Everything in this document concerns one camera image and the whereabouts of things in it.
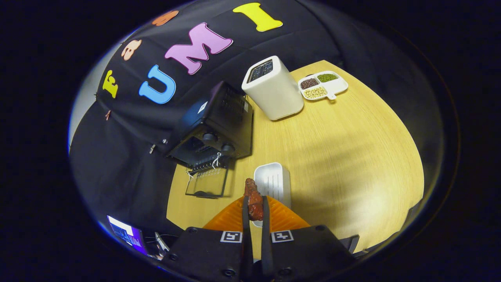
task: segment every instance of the yellow letter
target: yellow letter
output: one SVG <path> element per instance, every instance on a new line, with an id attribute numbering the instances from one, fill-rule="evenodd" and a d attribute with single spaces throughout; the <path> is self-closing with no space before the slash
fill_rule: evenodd
<path id="1" fill-rule="evenodd" d="M 259 6 L 259 3 L 249 3 L 242 6 L 238 6 L 233 9 L 235 13 L 242 13 L 251 19 L 256 25 L 258 31 L 268 31 L 274 28 L 281 27 L 284 23 L 273 19 Z"/>
<path id="2" fill-rule="evenodd" d="M 103 82 L 103 89 L 110 92 L 111 96 L 115 98 L 117 95 L 118 85 L 113 85 L 115 83 L 115 78 L 111 76 L 112 72 L 112 70 L 109 70 L 108 73 L 106 73 L 106 77 Z"/>

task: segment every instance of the pink letter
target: pink letter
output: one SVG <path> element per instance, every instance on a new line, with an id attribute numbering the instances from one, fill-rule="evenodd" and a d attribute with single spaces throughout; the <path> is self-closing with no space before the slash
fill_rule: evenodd
<path id="1" fill-rule="evenodd" d="M 196 73 L 202 63 L 193 62 L 189 58 L 207 61 L 209 55 L 204 45 L 209 47 L 211 54 L 217 54 L 228 48 L 233 40 L 224 38 L 207 27 L 207 23 L 201 23 L 189 31 L 192 45 L 176 44 L 165 53 L 165 58 L 173 58 L 188 69 L 188 74 Z"/>

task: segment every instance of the white dish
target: white dish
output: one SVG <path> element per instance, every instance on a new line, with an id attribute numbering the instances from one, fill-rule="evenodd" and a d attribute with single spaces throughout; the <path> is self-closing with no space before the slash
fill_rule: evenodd
<path id="1" fill-rule="evenodd" d="M 291 206 L 291 175 L 279 163 L 262 165 L 254 171 L 254 181 L 262 196 L 270 196 L 292 209 Z M 257 227 L 262 227 L 262 221 L 253 221 Z"/>
<path id="2" fill-rule="evenodd" d="M 327 81 L 327 82 L 321 82 L 318 79 L 318 76 L 321 74 L 333 74 L 333 75 L 337 76 L 337 78 L 334 80 Z M 308 87 L 306 89 L 302 89 L 301 83 L 305 80 L 310 79 L 310 78 L 315 79 L 318 82 L 318 85 Z M 299 90 L 301 91 L 301 94 L 303 95 L 303 97 L 306 100 L 310 100 L 310 101 L 323 99 L 325 97 L 329 98 L 330 100 L 334 100 L 334 99 L 336 99 L 336 94 L 341 93 L 341 92 L 345 91 L 346 89 L 348 89 L 348 83 L 346 82 L 346 80 L 344 80 L 339 74 L 337 74 L 333 71 L 322 71 L 322 72 L 318 72 L 315 74 L 311 74 L 305 78 L 300 79 L 298 81 L 298 86 L 299 86 Z M 315 88 L 319 88 L 319 87 L 325 88 L 325 90 L 327 91 L 327 94 L 325 94 L 323 96 L 315 97 L 315 98 L 307 98 L 306 97 L 306 95 L 305 95 L 306 90 L 315 89 Z"/>

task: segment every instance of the red food item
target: red food item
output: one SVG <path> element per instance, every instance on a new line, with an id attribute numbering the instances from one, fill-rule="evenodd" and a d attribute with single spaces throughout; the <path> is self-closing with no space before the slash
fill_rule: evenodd
<path id="1" fill-rule="evenodd" d="M 258 192 L 258 187 L 252 178 L 245 180 L 244 197 L 248 197 L 249 219 L 252 221 L 263 220 L 263 197 Z"/>

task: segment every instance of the round table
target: round table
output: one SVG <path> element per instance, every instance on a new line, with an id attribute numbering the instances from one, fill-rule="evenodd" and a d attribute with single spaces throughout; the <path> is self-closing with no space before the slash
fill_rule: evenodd
<path id="1" fill-rule="evenodd" d="M 258 166 L 278 162 L 291 175 L 292 210 L 311 225 L 327 225 L 338 239 L 358 234 L 355 252 L 399 231 L 408 210 L 423 196 L 416 145 L 374 91 L 335 65 L 319 61 L 291 74 L 299 81 L 326 70 L 341 75 L 348 89 L 335 100 L 305 100 L 299 113 L 284 119 L 269 120 L 247 97 L 254 108 L 252 155 L 236 160 L 219 199 L 185 195 L 189 176 L 178 165 L 167 218 L 183 229 L 204 226 L 243 195 L 245 179 Z M 250 226 L 254 257 L 259 259 L 261 229 Z"/>

